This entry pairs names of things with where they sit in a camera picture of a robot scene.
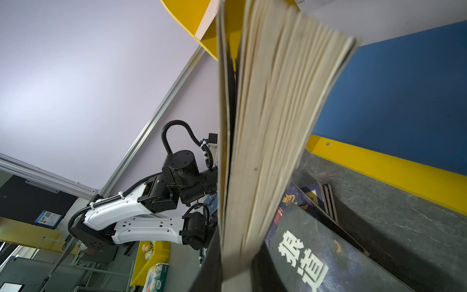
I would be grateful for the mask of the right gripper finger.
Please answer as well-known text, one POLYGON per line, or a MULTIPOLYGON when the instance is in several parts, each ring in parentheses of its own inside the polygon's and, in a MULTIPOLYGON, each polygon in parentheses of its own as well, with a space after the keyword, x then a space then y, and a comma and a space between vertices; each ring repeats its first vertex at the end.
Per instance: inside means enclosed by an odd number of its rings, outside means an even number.
POLYGON ((189 292, 221 292, 222 282, 220 229, 216 228, 200 271, 189 292))

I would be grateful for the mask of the dark wolf cover book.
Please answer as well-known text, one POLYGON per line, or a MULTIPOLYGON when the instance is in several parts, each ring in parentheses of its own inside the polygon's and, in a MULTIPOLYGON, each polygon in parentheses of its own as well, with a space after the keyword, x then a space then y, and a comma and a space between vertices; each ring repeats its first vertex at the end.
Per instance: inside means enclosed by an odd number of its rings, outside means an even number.
POLYGON ((254 260, 255 292, 408 292, 410 288, 295 204, 278 208, 254 260))

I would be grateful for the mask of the purple book with old man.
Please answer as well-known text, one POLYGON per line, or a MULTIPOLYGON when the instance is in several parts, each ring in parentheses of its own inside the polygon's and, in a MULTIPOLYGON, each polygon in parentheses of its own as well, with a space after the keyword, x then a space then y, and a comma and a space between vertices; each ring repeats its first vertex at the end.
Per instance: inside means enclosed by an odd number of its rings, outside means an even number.
POLYGON ((216 16, 221 290, 253 290, 252 262, 324 103, 360 40, 284 1, 246 1, 237 56, 216 16))

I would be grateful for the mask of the separate blue yellow-label book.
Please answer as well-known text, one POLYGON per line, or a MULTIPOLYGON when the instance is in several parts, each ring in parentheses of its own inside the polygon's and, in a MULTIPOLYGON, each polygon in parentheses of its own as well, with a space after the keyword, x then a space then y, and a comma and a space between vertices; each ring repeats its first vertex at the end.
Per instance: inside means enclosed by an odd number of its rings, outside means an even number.
POLYGON ((302 187, 301 190, 336 223, 339 223, 333 189, 330 184, 315 182, 309 186, 302 187))

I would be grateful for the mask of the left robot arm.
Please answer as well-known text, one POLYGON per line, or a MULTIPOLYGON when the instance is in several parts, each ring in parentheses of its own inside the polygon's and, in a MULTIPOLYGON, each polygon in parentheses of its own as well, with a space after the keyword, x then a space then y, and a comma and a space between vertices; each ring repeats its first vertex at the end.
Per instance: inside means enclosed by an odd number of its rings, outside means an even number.
POLYGON ((113 197, 96 195, 69 220, 71 236, 93 250, 141 241, 189 245, 197 251, 210 245, 216 223, 200 200, 217 192, 213 152, 218 136, 211 133, 207 139, 197 139, 188 123, 172 120, 162 128, 161 139, 167 152, 161 172, 113 197), (203 151, 207 170, 199 171, 192 151, 171 149, 167 132, 173 126, 186 129, 203 151))

